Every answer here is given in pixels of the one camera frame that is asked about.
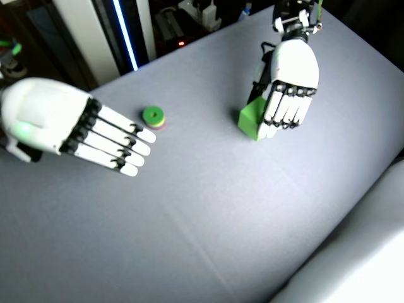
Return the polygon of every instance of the white light strip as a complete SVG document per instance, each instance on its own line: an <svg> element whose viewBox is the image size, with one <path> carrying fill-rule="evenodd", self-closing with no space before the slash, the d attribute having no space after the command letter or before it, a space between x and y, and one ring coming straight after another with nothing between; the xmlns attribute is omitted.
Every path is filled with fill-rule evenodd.
<svg viewBox="0 0 404 303"><path fill-rule="evenodd" d="M126 48L128 49L128 53L129 53L129 58L131 58L133 70L137 71L138 65L136 63L136 59L134 58L134 53L133 53L133 49L132 49L132 45L131 45L131 39L129 39L128 30L126 29L124 16L122 15L121 5L119 4L119 0L113 0L113 2L114 2L114 6L115 6L116 15L118 16L119 26L121 27L122 33L124 35Z"/></svg>

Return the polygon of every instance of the gray tablecloth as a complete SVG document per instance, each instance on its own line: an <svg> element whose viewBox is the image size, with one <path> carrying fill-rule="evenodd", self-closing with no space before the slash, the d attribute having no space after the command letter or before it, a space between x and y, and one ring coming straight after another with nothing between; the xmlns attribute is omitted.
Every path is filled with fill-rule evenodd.
<svg viewBox="0 0 404 303"><path fill-rule="evenodd" d="M299 129L236 126L272 9L96 90L167 128L138 177L0 151L0 302L264 302L404 147L404 74L330 14Z"/></svg>

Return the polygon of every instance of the robotic arm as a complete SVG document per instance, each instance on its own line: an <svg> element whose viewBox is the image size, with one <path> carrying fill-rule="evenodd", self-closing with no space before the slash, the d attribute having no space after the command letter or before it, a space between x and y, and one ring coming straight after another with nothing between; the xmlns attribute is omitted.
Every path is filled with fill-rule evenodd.
<svg viewBox="0 0 404 303"><path fill-rule="evenodd" d="M279 129L293 129L303 123L318 88L318 63L307 41L310 33L322 28L321 2L314 25L309 23L314 0L281 0L275 6L273 28L282 35L282 42L276 46L261 44L264 55L248 100L268 96L258 139L271 138Z"/></svg>
<svg viewBox="0 0 404 303"><path fill-rule="evenodd" d="M26 162L39 160L42 151L68 153L135 176L150 154L146 143L156 140L89 93L54 80L27 78L11 85L3 90L0 109L6 149Z"/></svg>

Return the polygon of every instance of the white robotic hand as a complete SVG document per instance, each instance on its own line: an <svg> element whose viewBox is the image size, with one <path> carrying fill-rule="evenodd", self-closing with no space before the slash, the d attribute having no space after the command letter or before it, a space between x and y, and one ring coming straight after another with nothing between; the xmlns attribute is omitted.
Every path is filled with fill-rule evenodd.
<svg viewBox="0 0 404 303"><path fill-rule="evenodd" d="M26 162L37 160L33 151L68 153L135 176L150 154L146 143L156 140L89 93L54 80L27 78L11 85L0 109L6 149Z"/></svg>
<svg viewBox="0 0 404 303"><path fill-rule="evenodd" d="M272 138L279 129L302 124L319 81L316 56L301 39L286 40L275 47L270 74L270 94L258 127L259 139Z"/></svg>

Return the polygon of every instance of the green block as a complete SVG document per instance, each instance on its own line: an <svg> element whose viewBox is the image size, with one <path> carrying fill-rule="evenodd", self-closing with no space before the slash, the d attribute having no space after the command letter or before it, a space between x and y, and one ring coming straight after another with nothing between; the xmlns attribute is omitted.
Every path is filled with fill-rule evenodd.
<svg viewBox="0 0 404 303"><path fill-rule="evenodd" d="M263 116L265 103L263 97L258 97L240 112L239 128L255 141L258 141L258 125Z"/></svg>

